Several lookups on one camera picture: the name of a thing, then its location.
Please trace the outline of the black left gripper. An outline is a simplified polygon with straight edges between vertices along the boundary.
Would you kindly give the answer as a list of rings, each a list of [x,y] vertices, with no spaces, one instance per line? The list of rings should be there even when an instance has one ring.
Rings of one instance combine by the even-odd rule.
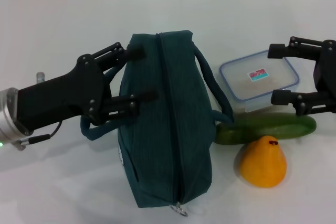
[[[21,89],[17,119],[29,131],[84,115],[89,125],[128,119],[140,113],[140,105],[159,98],[155,89],[113,97],[104,71],[145,58],[142,46],[124,49],[119,42],[92,55],[78,58],[67,74]]]

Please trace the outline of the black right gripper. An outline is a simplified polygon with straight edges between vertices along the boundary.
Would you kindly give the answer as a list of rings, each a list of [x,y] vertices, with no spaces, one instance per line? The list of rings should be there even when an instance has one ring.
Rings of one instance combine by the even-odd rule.
[[[299,93],[290,90],[274,90],[271,104],[292,104],[297,116],[335,113],[335,40],[317,40],[291,37],[288,46],[270,44],[268,59],[295,57],[316,59],[313,72],[317,92]]]

